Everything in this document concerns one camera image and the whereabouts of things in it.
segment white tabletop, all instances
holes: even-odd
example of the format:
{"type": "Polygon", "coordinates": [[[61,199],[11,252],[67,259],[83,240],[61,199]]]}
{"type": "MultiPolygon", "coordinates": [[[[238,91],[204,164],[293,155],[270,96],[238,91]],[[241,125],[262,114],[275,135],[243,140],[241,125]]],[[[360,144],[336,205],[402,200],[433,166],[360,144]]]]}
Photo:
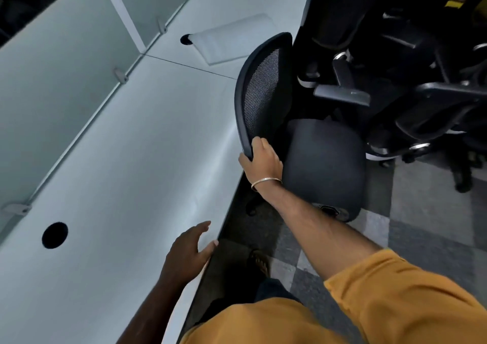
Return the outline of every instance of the white tabletop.
{"type": "MultiPolygon", "coordinates": [[[[0,245],[0,342],[115,343],[180,233],[218,237],[242,174],[235,80],[145,57],[0,245]],[[44,230],[69,227],[57,249],[44,230]]],[[[198,287],[183,292],[176,342],[198,287]]]]}
{"type": "Polygon", "coordinates": [[[288,31],[295,38],[305,4],[306,0],[189,0],[147,54],[236,79],[246,58],[209,66],[180,38],[259,13],[267,14],[278,32],[288,31]]]}

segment dark blue pants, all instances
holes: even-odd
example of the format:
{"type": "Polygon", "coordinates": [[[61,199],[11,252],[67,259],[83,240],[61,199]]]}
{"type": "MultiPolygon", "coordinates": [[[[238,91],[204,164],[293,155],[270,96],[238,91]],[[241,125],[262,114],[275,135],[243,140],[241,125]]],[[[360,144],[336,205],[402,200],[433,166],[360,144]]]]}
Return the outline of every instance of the dark blue pants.
{"type": "Polygon", "coordinates": [[[257,292],[254,294],[253,297],[246,297],[246,295],[242,293],[242,295],[237,295],[234,297],[224,297],[214,300],[213,302],[211,302],[203,317],[199,322],[196,323],[196,325],[210,320],[211,318],[219,314],[222,310],[227,309],[233,304],[257,303],[269,298],[287,298],[301,303],[298,298],[296,298],[293,294],[291,294],[284,288],[279,280],[267,278],[259,284],[257,292]]]}

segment silver bangle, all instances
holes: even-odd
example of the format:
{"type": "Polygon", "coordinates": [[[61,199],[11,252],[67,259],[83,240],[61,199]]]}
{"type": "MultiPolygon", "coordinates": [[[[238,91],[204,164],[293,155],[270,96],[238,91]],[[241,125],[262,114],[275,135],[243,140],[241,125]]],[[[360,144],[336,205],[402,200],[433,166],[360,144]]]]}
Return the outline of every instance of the silver bangle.
{"type": "Polygon", "coordinates": [[[276,178],[276,177],[264,177],[264,178],[261,178],[260,180],[257,180],[256,182],[254,182],[250,188],[254,191],[254,192],[258,192],[256,189],[255,189],[255,186],[257,184],[259,184],[260,182],[264,182],[264,181],[268,181],[268,180],[277,180],[278,182],[280,182],[281,184],[283,183],[282,180],[280,178],[276,178]]]}

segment forearm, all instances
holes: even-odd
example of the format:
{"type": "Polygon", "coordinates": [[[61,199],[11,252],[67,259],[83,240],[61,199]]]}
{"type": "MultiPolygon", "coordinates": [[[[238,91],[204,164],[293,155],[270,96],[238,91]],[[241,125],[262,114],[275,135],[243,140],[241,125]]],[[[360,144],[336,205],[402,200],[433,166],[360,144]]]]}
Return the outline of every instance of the forearm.
{"type": "Polygon", "coordinates": [[[277,182],[267,181],[258,190],[282,216],[323,280],[381,249],[347,224],[328,217],[277,182]]]}
{"type": "Polygon", "coordinates": [[[183,288],[163,279],[159,280],[117,344],[160,344],[183,288]]]}

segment mustard yellow sleeve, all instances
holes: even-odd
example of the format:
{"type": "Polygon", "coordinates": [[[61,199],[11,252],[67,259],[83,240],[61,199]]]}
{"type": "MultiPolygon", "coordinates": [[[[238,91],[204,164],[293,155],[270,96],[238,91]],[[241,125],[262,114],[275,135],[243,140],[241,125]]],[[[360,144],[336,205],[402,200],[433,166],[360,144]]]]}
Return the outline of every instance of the mustard yellow sleeve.
{"type": "Polygon", "coordinates": [[[382,250],[325,281],[369,344],[487,342],[487,311],[450,279],[382,250]]]}

